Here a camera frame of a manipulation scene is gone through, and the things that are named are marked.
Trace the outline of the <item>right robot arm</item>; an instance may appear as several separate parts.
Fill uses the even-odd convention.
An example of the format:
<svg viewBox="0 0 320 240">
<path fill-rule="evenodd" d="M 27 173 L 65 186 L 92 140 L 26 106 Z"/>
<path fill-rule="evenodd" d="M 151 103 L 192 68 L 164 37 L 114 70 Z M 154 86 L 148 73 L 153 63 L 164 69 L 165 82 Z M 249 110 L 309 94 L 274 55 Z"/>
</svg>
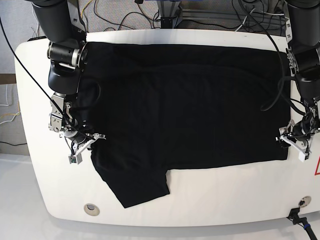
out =
<svg viewBox="0 0 320 240">
<path fill-rule="evenodd" d="M 102 89 L 98 82 L 95 99 L 84 106 L 77 102 L 81 76 L 87 64 L 87 29 L 81 17 L 77 0 L 33 0 L 32 10 L 49 40 L 47 58 L 50 60 L 48 86 L 53 90 L 50 97 L 51 113 L 49 129 L 70 140 L 71 163 L 79 163 L 84 150 L 103 134 L 95 133 L 81 116 L 83 111 L 95 107 L 101 97 Z"/>
</svg>

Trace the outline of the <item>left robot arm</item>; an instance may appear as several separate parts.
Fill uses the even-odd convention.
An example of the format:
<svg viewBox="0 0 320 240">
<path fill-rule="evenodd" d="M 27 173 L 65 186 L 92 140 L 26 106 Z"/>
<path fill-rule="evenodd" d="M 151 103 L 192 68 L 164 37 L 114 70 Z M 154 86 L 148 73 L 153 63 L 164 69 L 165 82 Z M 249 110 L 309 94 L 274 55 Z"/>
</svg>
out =
<svg viewBox="0 0 320 240">
<path fill-rule="evenodd" d="M 286 54 L 292 77 L 283 77 L 278 89 L 285 81 L 294 80 L 300 103 L 305 109 L 302 119 L 279 129 L 277 141 L 294 147 L 299 160 L 304 162 L 311 153 L 311 142 L 320 131 L 320 2 L 318 0 L 286 0 L 284 7 Z"/>
</svg>

